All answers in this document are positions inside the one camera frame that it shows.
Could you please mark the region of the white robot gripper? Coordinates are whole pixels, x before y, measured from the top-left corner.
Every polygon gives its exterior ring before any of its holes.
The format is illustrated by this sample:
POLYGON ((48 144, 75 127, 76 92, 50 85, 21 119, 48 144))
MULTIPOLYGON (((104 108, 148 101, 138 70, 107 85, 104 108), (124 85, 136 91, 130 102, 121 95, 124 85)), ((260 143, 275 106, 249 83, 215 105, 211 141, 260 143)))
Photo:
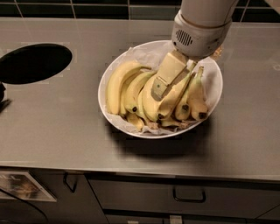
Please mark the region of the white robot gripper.
POLYGON ((171 35, 171 42, 177 50, 168 52, 159 65, 151 88, 152 97, 159 102, 167 95, 186 68, 188 58, 203 60, 214 54, 225 40, 230 25, 231 20, 214 27, 197 25, 185 20, 179 11, 171 35))

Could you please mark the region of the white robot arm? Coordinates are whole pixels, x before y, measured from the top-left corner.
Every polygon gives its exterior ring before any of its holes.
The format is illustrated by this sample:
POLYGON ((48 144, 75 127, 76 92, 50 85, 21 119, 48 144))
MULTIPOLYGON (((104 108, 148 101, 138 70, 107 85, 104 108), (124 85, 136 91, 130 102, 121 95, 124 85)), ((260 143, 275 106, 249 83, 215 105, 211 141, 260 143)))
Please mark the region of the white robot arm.
POLYGON ((237 3, 238 0, 182 0, 171 34, 174 49, 164 57, 152 84, 151 95, 156 101, 171 91, 188 60, 203 60, 221 46, 237 3))

